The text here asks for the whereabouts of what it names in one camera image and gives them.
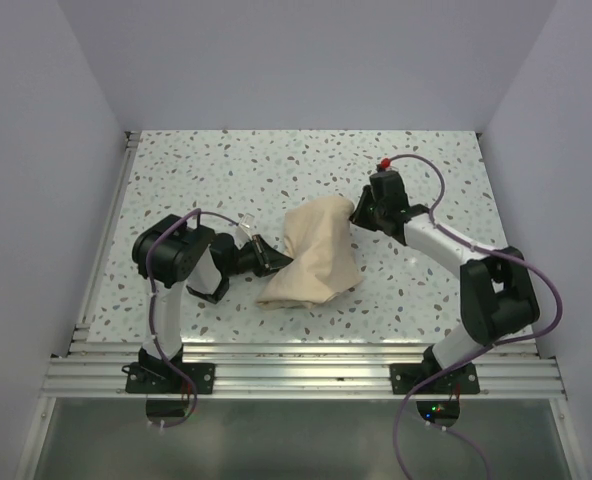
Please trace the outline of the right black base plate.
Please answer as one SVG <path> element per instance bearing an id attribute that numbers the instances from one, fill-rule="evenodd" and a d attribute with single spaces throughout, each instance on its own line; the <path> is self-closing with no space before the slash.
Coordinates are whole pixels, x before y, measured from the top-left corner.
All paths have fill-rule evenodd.
<path id="1" fill-rule="evenodd" d="M 394 363 L 389 365 L 389 376 L 394 395 L 406 395 L 416 385 L 422 383 L 427 375 L 420 363 Z M 481 392 L 478 374 L 472 363 L 455 371 L 442 374 L 437 380 L 419 389 L 421 395 L 466 394 Z"/>

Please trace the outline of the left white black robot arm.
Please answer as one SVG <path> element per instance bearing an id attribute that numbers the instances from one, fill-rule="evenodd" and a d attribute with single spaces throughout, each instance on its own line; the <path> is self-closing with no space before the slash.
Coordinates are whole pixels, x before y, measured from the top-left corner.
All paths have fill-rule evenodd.
<path id="1" fill-rule="evenodd" d="M 216 304 L 228 292 L 232 276 L 251 273 L 263 278 L 292 263 L 250 231 L 251 216 L 231 221 L 233 233 L 218 233 L 202 223 L 205 215 L 200 209 L 185 217 L 169 215 L 142 233 L 132 247 L 138 274 L 150 288 L 146 340 L 137 365 L 165 393 L 177 390 L 184 379 L 183 295 Z"/>

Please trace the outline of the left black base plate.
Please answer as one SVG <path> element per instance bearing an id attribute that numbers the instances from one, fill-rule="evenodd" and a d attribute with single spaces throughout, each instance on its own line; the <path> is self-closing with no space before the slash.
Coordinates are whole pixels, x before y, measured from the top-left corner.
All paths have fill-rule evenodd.
<path id="1" fill-rule="evenodd" d="M 211 395 L 216 378 L 212 363 L 177 363 L 176 369 L 155 359 L 154 362 L 132 362 L 121 371 L 127 375 L 125 391 L 129 394 L 180 394 L 187 392 L 186 378 L 194 382 L 193 392 Z"/>

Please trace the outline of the beige cloth wrap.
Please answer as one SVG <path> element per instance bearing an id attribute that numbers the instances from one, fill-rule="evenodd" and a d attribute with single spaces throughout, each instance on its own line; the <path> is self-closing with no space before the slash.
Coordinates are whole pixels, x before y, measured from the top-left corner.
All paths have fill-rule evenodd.
<path id="1" fill-rule="evenodd" d="M 267 310 L 325 304 L 359 285 L 363 277 L 352 249 L 352 201 L 314 199 L 284 218 L 285 254 L 291 263 L 276 273 L 256 299 Z"/>

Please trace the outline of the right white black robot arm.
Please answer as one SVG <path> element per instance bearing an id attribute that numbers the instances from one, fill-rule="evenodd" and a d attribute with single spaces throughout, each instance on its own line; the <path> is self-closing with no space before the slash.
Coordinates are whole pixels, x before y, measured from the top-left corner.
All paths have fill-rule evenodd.
<path id="1" fill-rule="evenodd" d="M 455 364 L 539 318 L 520 250 L 474 247 L 456 230 L 434 224 L 428 207 L 409 203 L 398 172 L 380 167 L 370 176 L 350 221 L 421 252 L 459 282 L 461 323 L 423 353 L 421 379 L 430 391 L 446 391 L 457 380 Z"/>

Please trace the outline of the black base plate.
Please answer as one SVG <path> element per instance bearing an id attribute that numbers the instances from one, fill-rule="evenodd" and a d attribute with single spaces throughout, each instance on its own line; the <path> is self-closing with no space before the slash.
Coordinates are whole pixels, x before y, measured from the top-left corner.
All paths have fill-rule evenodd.
<path id="1" fill-rule="evenodd" d="M 193 392 L 211 395 L 216 378 L 212 363 L 177 363 L 176 369 L 155 359 L 154 362 L 132 362 L 121 371 L 127 375 L 125 391 L 129 394 L 180 394 L 187 392 L 186 378 L 194 382 Z"/>
<path id="2" fill-rule="evenodd" d="M 427 375 L 420 363 L 394 363 L 389 365 L 389 376 L 394 395 L 406 395 L 416 385 L 422 383 Z M 478 374 L 472 363 L 455 371 L 442 374 L 437 380 L 419 389 L 421 395 L 466 394 L 481 392 Z"/>

